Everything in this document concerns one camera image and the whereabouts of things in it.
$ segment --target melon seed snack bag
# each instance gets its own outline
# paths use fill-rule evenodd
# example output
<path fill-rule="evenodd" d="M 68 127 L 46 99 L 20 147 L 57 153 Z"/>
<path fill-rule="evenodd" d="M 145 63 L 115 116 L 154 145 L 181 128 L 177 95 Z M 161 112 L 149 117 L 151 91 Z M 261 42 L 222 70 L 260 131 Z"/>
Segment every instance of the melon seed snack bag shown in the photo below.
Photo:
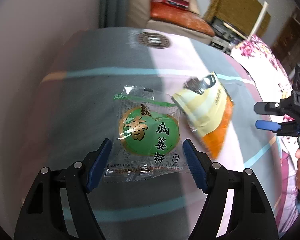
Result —
<path fill-rule="evenodd" d="M 128 95 L 114 96 L 119 105 L 117 129 L 104 181 L 189 172 L 179 135 L 180 109 L 172 103 L 154 101 L 160 98 L 158 91 L 126 86 L 125 94 L 127 91 Z"/>
<path fill-rule="evenodd" d="M 213 159 L 219 156 L 231 121 L 233 102 L 214 72 L 202 80 L 191 78 L 172 96 L 186 113 L 190 129 Z"/>

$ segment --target crumpled snack bag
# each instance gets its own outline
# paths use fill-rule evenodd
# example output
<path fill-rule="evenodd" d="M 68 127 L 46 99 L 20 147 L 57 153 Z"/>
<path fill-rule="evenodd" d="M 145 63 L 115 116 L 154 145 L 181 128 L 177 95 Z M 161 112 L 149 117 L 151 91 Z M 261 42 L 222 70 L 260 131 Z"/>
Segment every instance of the crumpled snack bag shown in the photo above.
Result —
<path fill-rule="evenodd" d="M 172 96 L 186 113 L 207 153 L 216 159 L 222 149 L 231 121 L 233 102 L 214 72 L 202 80 L 191 78 Z"/>

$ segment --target screw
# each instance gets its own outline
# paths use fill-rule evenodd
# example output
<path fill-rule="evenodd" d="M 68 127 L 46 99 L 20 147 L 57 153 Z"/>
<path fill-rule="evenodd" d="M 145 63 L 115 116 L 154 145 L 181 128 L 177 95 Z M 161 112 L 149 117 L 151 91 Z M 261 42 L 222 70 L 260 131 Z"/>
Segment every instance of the screw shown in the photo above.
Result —
<path fill-rule="evenodd" d="M 78 168 L 81 168 L 82 167 L 82 162 L 76 162 L 73 164 L 73 166 L 78 169 Z"/>
<path fill-rule="evenodd" d="M 252 171 L 251 169 L 246 169 L 246 173 L 247 173 L 248 175 L 252 175 L 253 171 Z"/>
<path fill-rule="evenodd" d="M 217 170 L 217 169 L 220 169 L 220 168 L 221 168 L 221 164 L 220 164 L 220 163 L 213 163 L 213 164 L 212 164 L 212 167 L 215 168 L 215 169 Z"/>
<path fill-rule="evenodd" d="M 44 168 L 41 169 L 40 172 L 41 172 L 42 174 L 46 174 L 48 171 L 49 171 L 49 169 L 48 169 L 47 167 L 44 167 Z"/>

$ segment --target blue curtain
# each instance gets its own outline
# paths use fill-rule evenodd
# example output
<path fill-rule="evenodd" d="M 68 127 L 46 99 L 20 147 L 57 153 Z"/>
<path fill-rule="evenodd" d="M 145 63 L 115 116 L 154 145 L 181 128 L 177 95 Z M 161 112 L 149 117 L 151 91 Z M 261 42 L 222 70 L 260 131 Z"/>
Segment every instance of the blue curtain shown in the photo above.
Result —
<path fill-rule="evenodd" d="M 129 0 L 100 0 L 99 28 L 124 27 Z"/>

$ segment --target blue stripe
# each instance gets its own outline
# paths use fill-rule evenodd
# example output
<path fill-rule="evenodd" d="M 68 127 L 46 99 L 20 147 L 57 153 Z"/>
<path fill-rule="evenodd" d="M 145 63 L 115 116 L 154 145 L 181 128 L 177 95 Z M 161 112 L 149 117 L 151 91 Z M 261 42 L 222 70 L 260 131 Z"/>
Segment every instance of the blue stripe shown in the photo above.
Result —
<path fill-rule="evenodd" d="M 269 149 L 271 148 L 270 143 L 263 146 L 260 151 L 258 151 L 253 157 L 247 160 L 243 165 L 244 168 L 250 168 L 253 164 L 255 164 Z"/>
<path fill-rule="evenodd" d="M 279 157 L 280 157 L 280 159 L 282 159 L 282 150 L 281 150 L 281 145 L 280 145 L 280 139 L 278 136 L 276 136 L 275 138 L 276 138 L 278 149 L 279 149 Z"/>
<path fill-rule="evenodd" d="M 178 70 L 178 69 L 153 69 L 153 68 L 125 68 L 125 67 L 100 67 L 84 70 L 67 71 L 66 78 L 91 77 L 103 75 L 176 75 L 176 76 L 197 76 L 198 72 L 193 70 Z M 224 80 L 238 80 L 247 82 L 241 77 L 230 77 L 217 74 L 217 77 Z"/>
<path fill-rule="evenodd" d="M 225 75 L 222 75 L 222 74 L 217 74 L 217 77 L 219 79 L 224 79 L 224 80 L 238 80 L 238 81 L 241 81 L 241 82 L 253 83 L 251 80 L 243 79 L 241 77 L 230 77 L 230 76 L 225 76 Z"/>
<path fill-rule="evenodd" d="M 122 222 L 166 214 L 184 208 L 185 206 L 185 198 L 181 196 L 172 200 L 137 208 L 121 210 L 94 210 L 93 214 L 98 222 Z M 62 210 L 65 220 L 72 220 L 70 209 L 63 208 Z"/>

